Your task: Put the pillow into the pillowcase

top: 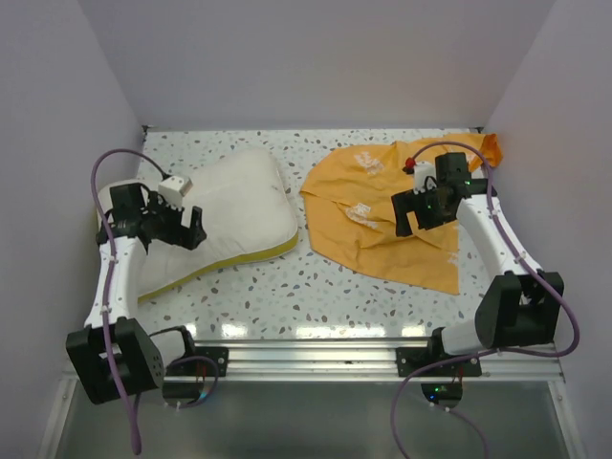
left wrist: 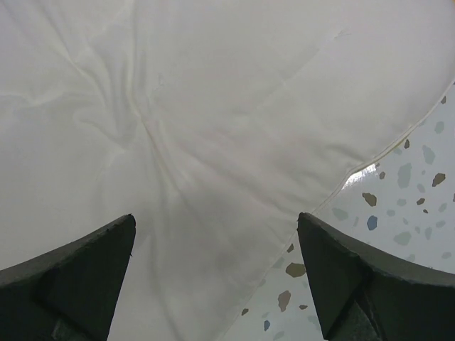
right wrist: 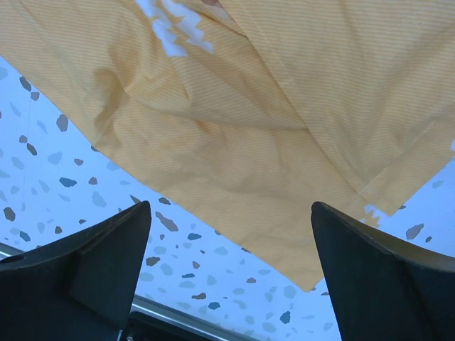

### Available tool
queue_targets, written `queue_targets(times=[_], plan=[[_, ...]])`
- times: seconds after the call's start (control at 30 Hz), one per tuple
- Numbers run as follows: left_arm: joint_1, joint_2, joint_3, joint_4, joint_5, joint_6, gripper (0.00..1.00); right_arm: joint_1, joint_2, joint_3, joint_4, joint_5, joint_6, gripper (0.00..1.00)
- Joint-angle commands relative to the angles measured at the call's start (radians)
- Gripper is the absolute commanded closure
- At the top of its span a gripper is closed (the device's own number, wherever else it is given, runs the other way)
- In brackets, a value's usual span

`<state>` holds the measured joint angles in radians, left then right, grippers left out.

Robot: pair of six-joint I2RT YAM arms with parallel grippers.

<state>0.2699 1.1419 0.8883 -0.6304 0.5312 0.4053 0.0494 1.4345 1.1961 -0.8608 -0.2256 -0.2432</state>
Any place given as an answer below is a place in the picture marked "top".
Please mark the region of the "white pillow yellow edge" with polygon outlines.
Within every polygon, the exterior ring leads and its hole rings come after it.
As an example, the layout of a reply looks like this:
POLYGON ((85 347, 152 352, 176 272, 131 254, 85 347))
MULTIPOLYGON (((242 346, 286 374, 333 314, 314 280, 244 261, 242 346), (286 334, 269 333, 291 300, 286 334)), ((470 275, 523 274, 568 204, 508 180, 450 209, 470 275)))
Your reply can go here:
POLYGON ((186 176, 192 189, 183 224, 192 207, 201 208, 207 239, 193 251, 152 242, 139 278, 140 301, 210 271, 280 256, 296 245, 295 213, 269 151, 233 152, 186 176))

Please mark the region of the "orange pillowcase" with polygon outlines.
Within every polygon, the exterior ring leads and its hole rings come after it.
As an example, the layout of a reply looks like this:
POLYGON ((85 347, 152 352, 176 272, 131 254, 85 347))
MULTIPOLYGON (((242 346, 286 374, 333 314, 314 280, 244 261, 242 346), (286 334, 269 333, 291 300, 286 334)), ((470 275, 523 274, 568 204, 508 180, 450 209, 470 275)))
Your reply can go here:
POLYGON ((399 238, 391 198, 413 186, 403 171, 408 158, 433 162, 471 147, 493 166, 503 160, 494 134, 446 134, 334 150, 309 172, 300 190, 312 249, 357 273, 458 294, 456 224, 416 229, 399 238))

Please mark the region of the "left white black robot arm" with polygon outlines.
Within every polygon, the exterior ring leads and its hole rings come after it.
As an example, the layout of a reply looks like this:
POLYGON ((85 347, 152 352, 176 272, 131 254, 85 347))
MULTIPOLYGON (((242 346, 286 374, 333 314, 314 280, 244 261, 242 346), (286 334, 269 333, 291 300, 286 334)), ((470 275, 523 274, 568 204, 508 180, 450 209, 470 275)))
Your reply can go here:
POLYGON ((96 296, 83 328, 66 338, 70 361, 93 404, 162 384, 161 353, 135 318, 139 282, 152 243, 193 251, 206 240, 201 208, 191 208, 189 223, 183 223, 192 187, 187 177, 165 175, 154 188, 125 182, 98 197, 105 220, 96 235, 96 296))

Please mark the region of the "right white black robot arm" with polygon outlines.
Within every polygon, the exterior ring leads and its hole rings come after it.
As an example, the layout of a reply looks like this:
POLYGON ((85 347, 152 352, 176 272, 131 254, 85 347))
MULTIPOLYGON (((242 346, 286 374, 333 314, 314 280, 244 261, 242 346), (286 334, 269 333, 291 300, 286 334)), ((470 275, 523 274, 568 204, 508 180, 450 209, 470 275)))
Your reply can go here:
POLYGON ((550 343, 563 281, 557 273, 544 272, 525 251, 491 181, 472 176, 463 152, 443 154, 433 163, 408 159, 404 173, 414 185, 391 198, 397 236, 458 223, 491 279, 473 319, 432 333, 425 355, 429 370, 444 376, 459 365, 460 356, 550 343))

